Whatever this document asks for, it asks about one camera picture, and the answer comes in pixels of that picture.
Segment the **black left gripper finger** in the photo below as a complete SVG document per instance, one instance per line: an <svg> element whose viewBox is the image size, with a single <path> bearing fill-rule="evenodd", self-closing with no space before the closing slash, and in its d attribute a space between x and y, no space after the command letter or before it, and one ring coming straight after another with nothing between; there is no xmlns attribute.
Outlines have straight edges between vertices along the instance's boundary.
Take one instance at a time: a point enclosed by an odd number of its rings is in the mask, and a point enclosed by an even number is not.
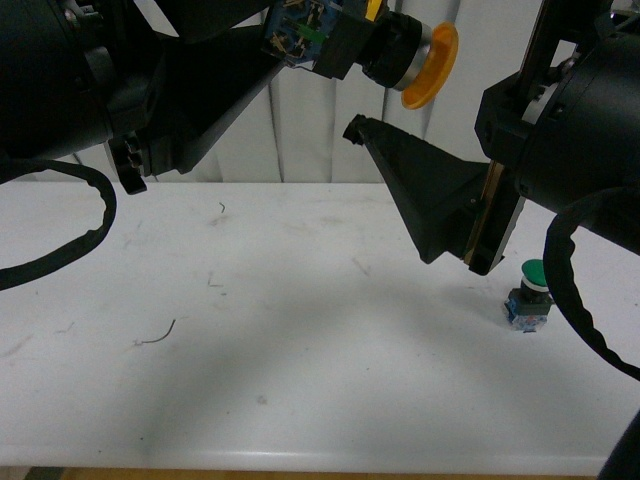
<svg viewBox="0 0 640 480"><path fill-rule="evenodd" d="M162 171L186 174L203 160L283 67L263 50L261 26L237 27L167 49Z"/></svg>
<svg viewBox="0 0 640 480"><path fill-rule="evenodd" d="M156 32L187 44L214 38L274 4L274 1L245 0L134 2Z"/></svg>

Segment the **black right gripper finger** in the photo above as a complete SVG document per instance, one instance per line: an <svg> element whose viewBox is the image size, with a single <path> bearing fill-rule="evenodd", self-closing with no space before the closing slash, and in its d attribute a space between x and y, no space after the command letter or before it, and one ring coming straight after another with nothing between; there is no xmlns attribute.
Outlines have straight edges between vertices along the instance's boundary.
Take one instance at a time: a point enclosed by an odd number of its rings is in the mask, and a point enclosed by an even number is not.
<svg viewBox="0 0 640 480"><path fill-rule="evenodd" d="M481 211L487 163L462 160L364 115L354 117L344 137L368 150L424 263L444 253L466 255Z"/></svg>

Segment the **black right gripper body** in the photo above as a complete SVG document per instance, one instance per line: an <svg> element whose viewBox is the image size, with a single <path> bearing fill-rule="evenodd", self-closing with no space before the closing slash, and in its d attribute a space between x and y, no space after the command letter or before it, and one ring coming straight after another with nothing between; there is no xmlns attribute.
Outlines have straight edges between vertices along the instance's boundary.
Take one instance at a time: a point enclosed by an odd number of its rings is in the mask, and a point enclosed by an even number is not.
<svg viewBox="0 0 640 480"><path fill-rule="evenodd" d="M484 209L465 257L472 272L485 276L501 262L523 210L525 198L515 176L534 128L523 115L549 78L559 43L572 42L580 51L592 48L612 31L611 6L610 1L544 1L519 72L483 93L475 133L490 165L481 195Z"/></svg>

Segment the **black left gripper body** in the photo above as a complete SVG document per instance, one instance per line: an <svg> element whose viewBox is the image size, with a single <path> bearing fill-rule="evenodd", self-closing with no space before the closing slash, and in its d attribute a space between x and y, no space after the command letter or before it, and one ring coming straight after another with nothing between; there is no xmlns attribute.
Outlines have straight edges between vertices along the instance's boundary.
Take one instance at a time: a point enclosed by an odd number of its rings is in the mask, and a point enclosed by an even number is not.
<svg viewBox="0 0 640 480"><path fill-rule="evenodd" d="M109 160L130 195L146 190L142 130L166 82L165 47L175 39L153 26L142 1L82 3L82 58L105 116Z"/></svg>

